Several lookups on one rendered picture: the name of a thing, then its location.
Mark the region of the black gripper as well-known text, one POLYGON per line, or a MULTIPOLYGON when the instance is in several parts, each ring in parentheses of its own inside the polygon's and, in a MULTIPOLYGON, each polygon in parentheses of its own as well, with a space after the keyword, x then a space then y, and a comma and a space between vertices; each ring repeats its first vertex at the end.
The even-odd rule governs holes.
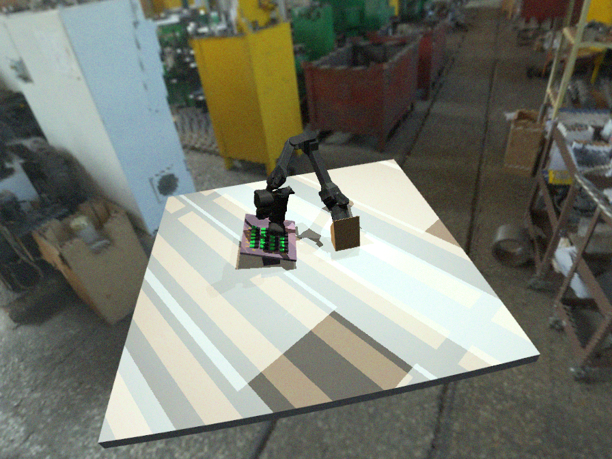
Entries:
POLYGON ((273 204, 272 220, 268 223, 268 234, 273 236, 285 236, 286 227, 284 225, 287 206, 280 208, 273 204))

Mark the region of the switch panel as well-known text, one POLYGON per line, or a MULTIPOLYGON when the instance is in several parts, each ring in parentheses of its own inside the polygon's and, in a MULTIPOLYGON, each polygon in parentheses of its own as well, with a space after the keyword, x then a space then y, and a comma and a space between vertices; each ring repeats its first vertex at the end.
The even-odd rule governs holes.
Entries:
POLYGON ((285 220, 285 236, 268 234, 268 218, 259 220, 245 214, 240 246, 241 255, 261 257, 264 266, 280 264, 280 260, 296 262, 295 221, 285 220))

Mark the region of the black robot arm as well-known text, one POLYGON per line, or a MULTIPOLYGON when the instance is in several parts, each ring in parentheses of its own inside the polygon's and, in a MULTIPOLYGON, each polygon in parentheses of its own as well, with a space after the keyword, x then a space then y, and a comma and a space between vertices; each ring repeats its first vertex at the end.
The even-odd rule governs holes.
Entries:
POLYGON ((321 186, 321 191, 318 192, 318 194, 328 210, 332 211, 331 217, 333 222, 334 220, 337 221, 350 218, 347 207, 349 199, 340 191, 339 187, 332 182, 318 150, 317 135, 310 130, 289 137, 284 143, 277 165, 266 180, 266 189, 257 189, 254 191, 253 203, 257 208, 255 217, 259 220, 265 218, 272 220, 273 204, 280 208, 286 207, 288 205, 289 195, 295 194, 290 186, 279 189, 279 187, 286 182, 287 167, 294 149, 302 149, 302 151, 308 155, 321 186))

